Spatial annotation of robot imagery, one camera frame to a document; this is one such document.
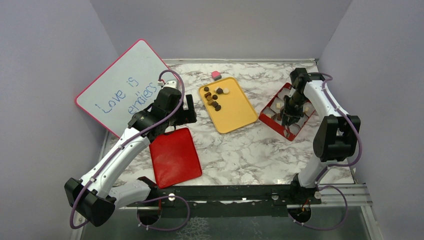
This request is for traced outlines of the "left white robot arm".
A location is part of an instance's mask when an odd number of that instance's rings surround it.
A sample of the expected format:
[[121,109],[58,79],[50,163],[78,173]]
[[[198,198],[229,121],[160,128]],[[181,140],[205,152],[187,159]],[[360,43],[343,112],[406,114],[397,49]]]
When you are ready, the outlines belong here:
[[65,183],[71,228],[78,229],[87,223],[99,227],[115,209],[135,202],[147,206],[155,203],[157,191],[147,180],[137,179],[117,189],[113,185],[135,157],[168,127],[196,121],[192,95],[175,87],[162,87],[153,103],[132,116],[117,143],[96,166],[79,179],[71,177]]

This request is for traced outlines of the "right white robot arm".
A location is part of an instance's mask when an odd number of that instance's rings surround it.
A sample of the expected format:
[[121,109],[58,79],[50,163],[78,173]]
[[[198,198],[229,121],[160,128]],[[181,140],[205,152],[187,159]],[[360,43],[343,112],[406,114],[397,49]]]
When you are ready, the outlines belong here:
[[312,142],[314,155],[290,183],[289,199],[300,204],[314,197],[318,183],[331,167],[343,167],[345,159],[362,154],[359,136],[361,120],[348,114],[334,98],[327,83],[333,78],[320,72],[295,68],[290,74],[291,91],[283,98],[281,125],[286,129],[304,116],[304,104],[310,102],[321,123]]

